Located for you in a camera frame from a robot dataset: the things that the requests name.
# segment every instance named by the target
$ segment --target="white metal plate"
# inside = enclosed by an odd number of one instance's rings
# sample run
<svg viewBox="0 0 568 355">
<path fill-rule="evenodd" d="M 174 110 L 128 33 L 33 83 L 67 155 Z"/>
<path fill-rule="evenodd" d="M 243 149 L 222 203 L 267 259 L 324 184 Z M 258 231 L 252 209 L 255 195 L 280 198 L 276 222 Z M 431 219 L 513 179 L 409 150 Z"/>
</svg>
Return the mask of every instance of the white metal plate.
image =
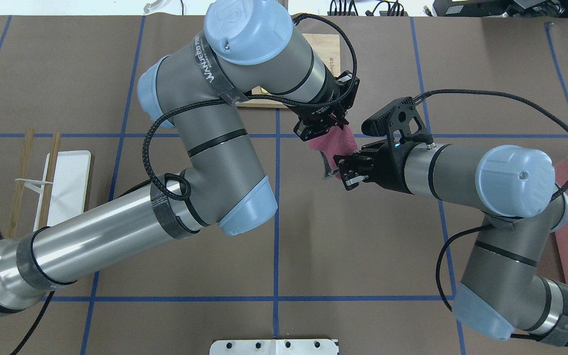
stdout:
<svg viewBox="0 0 568 355">
<path fill-rule="evenodd" d="M 45 158 L 43 180 L 47 174 L 49 154 Z M 91 153 L 88 150 L 59 151 L 54 171 L 54 185 L 50 198 L 47 225 L 56 225 L 73 218 L 85 211 L 85 200 L 89 171 L 91 169 Z M 36 210 L 41 210 L 41 199 Z"/>
<path fill-rule="evenodd" d="M 210 355 L 338 355 L 338 344 L 331 339 L 215 341 Z"/>
</svg>

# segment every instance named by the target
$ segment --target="wooden board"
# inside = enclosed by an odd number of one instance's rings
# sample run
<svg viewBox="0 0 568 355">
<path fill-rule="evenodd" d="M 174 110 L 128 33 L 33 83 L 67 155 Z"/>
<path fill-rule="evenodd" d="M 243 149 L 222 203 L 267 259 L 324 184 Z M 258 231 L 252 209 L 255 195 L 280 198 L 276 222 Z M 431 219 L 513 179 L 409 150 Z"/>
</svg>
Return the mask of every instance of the wooden board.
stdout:
<svg viewBox="0 0 568 355">
<path fill-rule="evenodd" d="M 304 37 L 311 44 L 317 55 L 325 63 L 332 75 L 341 74 L 341 48 L 338 35 L 323 34 L 304 34 Z M 262 91 L 261 87 L 255 87 L 251 90 L 253 95 L 268 95 L 268 92 Z M 261 108 L 287 108 L 277 101 L 259 99 L 249 100 L 245 103 L 237 104 L 238 107 L 261 107 Z"/>
</svg>

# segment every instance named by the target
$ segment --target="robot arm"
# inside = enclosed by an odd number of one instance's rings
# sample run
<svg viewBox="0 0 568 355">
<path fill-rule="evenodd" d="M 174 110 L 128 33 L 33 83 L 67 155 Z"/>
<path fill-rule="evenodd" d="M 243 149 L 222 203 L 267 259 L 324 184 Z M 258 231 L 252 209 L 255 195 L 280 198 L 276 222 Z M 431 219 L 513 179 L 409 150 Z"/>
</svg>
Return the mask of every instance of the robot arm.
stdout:
<svg viewBox="0 0 568 355">
<path fill-rule="evenodd" d="M 138 189 L 21 240 L 0 236 L 0 316 L 20 312 L 51 290 L 201 228 L 218 223 L 226 234 L 269 220 L 277 205 L 249 136 L 233 106 L 260 85 L 302 103 L 325 103 L 349 80 L 329 74 L 274 0 L 219 0 L 208 10 L 205 31 L 166 56 L 140 78 L 138 97 L 153 119 L 176 107 L 223 98 L 167 122 L 180 132 L 192 162 L 178 179 L 165 175 L 169 199 L 155 186 Z M 302 140 L 347 124 L 345 100 L 327 107 L 291 106 Z M 410 123 L 415 122 L 413 131 Z M 387 139 L 352 156 L 336 156 L 347 190 L 360 182 L 431 196 L 484 211 L 480 232 L 454 302 L 456 317 L 495 339 L 515 328 L 568 342 L 568 287 L 535 276 L 548 232 L 567 219 L 545 153 L 517 146 L 478 148 L 436 144 L 412 98 L 394 101 L 363 125 Z"/>
<path fill-rule="evenodd" d="M 140 103 L 153 119 L 187 104 L 226 101 L 168 122 L 180 132 L 192 168 L 163 180 L 170 192 L 185 198 L 169 199 L 151 185 L 21 240 L 0 236 L 0 316 L 208 225 L 217 223 L 235 235 L 272 218 L 275 196 L 233 104 L 257 85 L 294 101 L 325 103 L 345 92 L 351 79 L 347 72 L 339 79 L 329 74 L 275 0 L 212 4 L 203 33 L 162 58 L 138 83 Z M 300 115 L 300 137 L 346 124 L 355 91 L 350 92 L 348 100 L 329 107 L 292 107 Z"/>
<path fill-rule="evenodd" d="M 551 201 L 557 188 L 549 157 L 511 145 L 435 144 L 411 97 L 393 101 L 362 128 L 387 138 L 334 157 L 345 189 L 374 182 L 485 214 L 487 228 L 476 238 L 453 302 L 457 319 L 493 339 L 507 340 L 519 328 L 565 346 L 568 286 L 536 275 L 548 234 L 568 220 L 566 194 Z"/>
</svg>

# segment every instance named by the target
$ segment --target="pink towel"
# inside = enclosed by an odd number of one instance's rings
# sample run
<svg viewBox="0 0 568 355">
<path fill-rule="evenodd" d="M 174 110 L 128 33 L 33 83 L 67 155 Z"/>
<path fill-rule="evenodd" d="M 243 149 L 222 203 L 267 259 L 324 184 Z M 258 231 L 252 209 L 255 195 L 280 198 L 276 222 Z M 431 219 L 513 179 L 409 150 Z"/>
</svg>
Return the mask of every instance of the pink towel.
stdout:
<svg viewBox="0 0 568 355">
<path fill-rule="evenodd" d="M 318 150 L 321 152 L 324 159 L 324 179 L 336 175 L 340 180 L 341 176 L 338 175 L 338 169 L 334 163 L 334 155 L 352 155 L 358 151 L 356 141 L 354 141 L 354 134 L 350 130 L 350 126 L 345 125 L 341 130 L 340 127 L 334 126 L 330 131 L 321 137 L 311 139 L 308 142 L 310 149 Z"/>
</svg>

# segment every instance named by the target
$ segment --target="light blue joint cap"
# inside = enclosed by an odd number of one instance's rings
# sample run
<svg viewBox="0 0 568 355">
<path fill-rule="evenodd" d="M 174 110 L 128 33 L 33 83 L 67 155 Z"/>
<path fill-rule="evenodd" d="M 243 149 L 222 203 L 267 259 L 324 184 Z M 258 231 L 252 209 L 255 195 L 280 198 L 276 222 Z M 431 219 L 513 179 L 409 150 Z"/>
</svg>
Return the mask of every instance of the light blue joint cap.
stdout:
<svg viewBox="0 0 568 355">
<path fill-rule="evenodd" d="M 166 58 L 167 56 L 162 57 L 155 65 L 148 68 L 137 82 L 137 98 L 140 100 L 142 109 L 150 115 L 150 119 L 153 120 L 153 122 L 164 115 L 157 99 L 157 70 L 162 61 Z M 174 128 L 174 124 L 166 120 L 162 123 L 162 127 Z"/>
<path fill-rule="evenodd" d="M 475 292 L 460 283 L 453 314 L 462 324 L 498 341 L 507 341 L 514 332 L 514 327 Z"/>
<path fill-rule="evenodd" d="M 212 50 L 237 65 L 277 56 L 292 34 L 290 14 L 276 0 L 217 0 L 205 14 L 205 38 Z"/>
<path fill-rule="evenodd" d="M 554 192 L 555 170 L 545 152 L 502 145 L 479 162 L 475 185 L 482 202 L 502 216 L 529 218 L 542 212 Z"/>
<path fill-rule="evenodd" d="M 277 209 L 269 177 L 264 176 L 218 225 L 228 236 L 236 236 L 270 220 Z"/>
</svg>

